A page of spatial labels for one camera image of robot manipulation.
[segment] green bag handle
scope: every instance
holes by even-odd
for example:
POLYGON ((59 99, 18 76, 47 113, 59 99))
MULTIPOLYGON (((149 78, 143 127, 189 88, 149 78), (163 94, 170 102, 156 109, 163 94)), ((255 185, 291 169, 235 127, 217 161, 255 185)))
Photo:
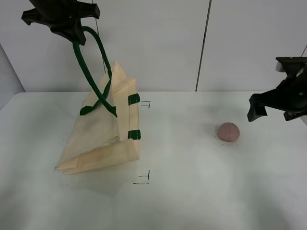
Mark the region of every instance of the green bag handle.
POLYGON ((75 52, 75 55, 77 57, 78 63, 88 81, 88 83, 90 84, 90 86, 92 87, 93 91, 95 92, 96 96, 98 97, 98 101, 93 105, 93 106, 85 106, 81 109, 80 111, 80 115, 86 115, 89 112, 93 111, 96 107, 98 107, 99 103, 102 103, 104 105, 104 107, 110 112, 112 113, 115 117, 117 117, 116 114, 116 107, 115 106, 111 106, 107 101, 106 98, 110 92, 110 87, 111 87, 111 81, 112 81, 112 71, 111 71, 111 66, 110 63, 106 57, 106 52, 104 49, 104 46, 102 45, 102 42, 98 36, 98 34, 95 32, 95 30, 93 30, 92 28, 88 27, 88 26, 82 26, 82 30, 89 32, 96 40, 96 42, 98 43, 101 55, 103 60, 105 61, 106 64, 106 68, 107 68, 107 73, 109 75, 109 82, 107 83, 105 90, 103 92, 103 94, 101 94, 99 88, 97 87, 94 79, 92 78, 92 75, 90 73, 90 71, 88 70, 88 67, 84 61, 84 58, 82 56, 82 53, 80 51, 80 43, 74 41, 72 43, 73 46, 73 50, 75 52))

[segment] beige paper bag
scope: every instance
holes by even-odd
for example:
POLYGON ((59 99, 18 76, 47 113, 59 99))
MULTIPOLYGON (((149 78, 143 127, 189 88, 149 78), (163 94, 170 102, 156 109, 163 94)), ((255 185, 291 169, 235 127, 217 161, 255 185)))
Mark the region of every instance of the beige paper bag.
MULTIPOLYGON (((140 101, 136 80, 126 76, 118 63, 112 69, 112 81, 107 101, 116 107, 117 118, 99 104, 86 115, 78 116, 73 132, 56 166, 65 174, 105 168, 139 159, 140 101)), ((109 82, 106 73, 98 88, 104 91, 109 82)), ((97 102, 91 91, 83 107, 97 102)))

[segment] ball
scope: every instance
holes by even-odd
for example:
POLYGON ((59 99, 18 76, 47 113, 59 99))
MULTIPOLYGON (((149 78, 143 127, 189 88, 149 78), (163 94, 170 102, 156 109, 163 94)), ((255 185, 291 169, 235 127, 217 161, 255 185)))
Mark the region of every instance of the ball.
POLYGON ((223 141, 234 142, 239 139, 240 130, 234 123, 226 122, 219 127, 217 136, 223 141))

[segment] table surface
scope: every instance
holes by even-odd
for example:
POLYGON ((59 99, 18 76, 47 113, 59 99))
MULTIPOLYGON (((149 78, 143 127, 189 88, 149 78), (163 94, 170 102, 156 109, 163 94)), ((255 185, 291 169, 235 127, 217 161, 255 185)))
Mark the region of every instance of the table surface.
POLYGON ((87 93, 15 95, 0 110, 0 228, 307 229, 307 127, 270 108, 249 123, 251 94, 141 92, 141 159, 76 175, 54 167, 87 93), (237 142, 216 137, 223 122, 237 142))

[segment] green tape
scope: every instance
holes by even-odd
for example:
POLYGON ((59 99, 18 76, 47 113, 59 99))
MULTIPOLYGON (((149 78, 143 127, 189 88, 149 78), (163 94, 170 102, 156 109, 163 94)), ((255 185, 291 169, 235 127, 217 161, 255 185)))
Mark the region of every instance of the green tape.
POLYGON ((130 96, 128 97, 129 105, 139 103, 140 100, 141 100, 141 99, 140 99, 140 96, 139 96, 138 93, 133 94, 133 95, 130 95, 130 96))
POLYGON ((141 139, 141 131, 138 130, 130 130, 128 132, 128 139, 139 140, 141 139))
POLYGON ((73 46, 73 50, 75 52, 75 55, 77 57, 77 60, 78 60, 78 63, 85 75, 85 78, 87 79, 88 83, 90 84, 90 86, 92 87, 94 93, 96 94, 97 98, 98 98, 98 101, 94 104, 94 106, 85 106, 84 108, 81 109, 80 111, 80 115, 85 115, 91 111, 93 111, 96 107, 98 107, 98 105, 100 103, 102 103, 104 105, 104 107, 110 112, 112 113, 115 117, 117 117, 117 114, 116 114, 116 107, 115 106, 112 106, 109 104, 109 102, 106 101, 106 98, 109 94, 109 91, 110 91, 110 87, 111 87, 111 80, 112 80, 112 71, 111 71, 111 66, 110 66, 110 63, 106 57, 106 52, 105 52, 105 49, 102 45, 102 42, 99 38, 99 35, 95 32, 95 30, 93 30, 92 28, 90 27, 87 27, 87 26, 82 26, 82 31, 87 31, 89 32, 93 37, 94 39, 96 40, 96 42, 98 43, 98 47, 99 47, 99 50, 101 52, 101 55, 102 55, 102 59, 103 61, 105 62, 106 64, 106 68, 107 68, 107 72, 108 72, 108 75, 109 75, 109 82, 107 83, 105 89, 104 89, 104 92, 103 94, 101 94, 99 88, 97 87, 95 81, 93 80, 93 77, 84 61, 84 58, 82 56, 82 53, 81 53, 81 50, 80 50, 80 43, 77 42, 77 41, 73 41, 72 43, 72 46, 73 46))

